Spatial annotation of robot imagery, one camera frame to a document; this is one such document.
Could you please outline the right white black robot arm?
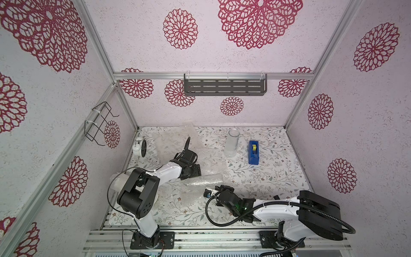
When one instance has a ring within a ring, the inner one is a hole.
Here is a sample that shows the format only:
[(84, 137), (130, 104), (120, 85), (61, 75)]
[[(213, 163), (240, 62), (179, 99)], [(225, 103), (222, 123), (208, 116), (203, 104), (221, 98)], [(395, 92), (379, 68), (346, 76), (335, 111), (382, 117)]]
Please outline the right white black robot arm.
[(327, 198), (302, 190), (297, 197), (280, 200), (240, 198), (230, 186), (205, 189), (203, 196), (215, 199), (238, 221), (246, 223), (278, 221), (277, 240), (294, 243), (313, 235), (333, 241), (343, 240), (340, 206)]

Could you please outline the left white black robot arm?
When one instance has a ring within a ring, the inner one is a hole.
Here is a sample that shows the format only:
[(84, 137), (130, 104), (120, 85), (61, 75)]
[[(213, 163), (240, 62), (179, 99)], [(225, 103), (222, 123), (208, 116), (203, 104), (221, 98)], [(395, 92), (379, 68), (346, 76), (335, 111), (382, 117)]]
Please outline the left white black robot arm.
[(126, 214), (133, 217), (143, 239), (149, 239), (153, 244), (158, 241), (159, 225), (151, 212), (158, 188), (174, 179), (183, 181), (200, 177), (201, 168), (197, 159), (197, 153), (185, 149), (157, 170), (148, 171), (137, 167), (131, 172), (119, 191), (117, 203)]

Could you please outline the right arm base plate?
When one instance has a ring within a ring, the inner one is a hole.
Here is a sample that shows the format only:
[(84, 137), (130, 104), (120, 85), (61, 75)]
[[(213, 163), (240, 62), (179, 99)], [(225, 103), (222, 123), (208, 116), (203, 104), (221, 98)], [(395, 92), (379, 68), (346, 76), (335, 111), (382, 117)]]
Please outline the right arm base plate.
[(273, 248), (275, 250), (284, 250), (296, 244), (286, 238), (280, 238), (276, 230), (259, 231), (260, 243), (262, 248)]

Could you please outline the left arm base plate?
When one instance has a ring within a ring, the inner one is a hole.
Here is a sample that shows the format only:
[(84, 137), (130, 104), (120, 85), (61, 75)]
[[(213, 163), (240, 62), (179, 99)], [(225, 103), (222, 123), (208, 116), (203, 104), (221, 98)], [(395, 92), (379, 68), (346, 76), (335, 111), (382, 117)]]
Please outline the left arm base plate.
[(175, 232), (155, 232), (151, 238), (136, 232), (130, 244), (131, 250), (169, 250), (174, 248)]

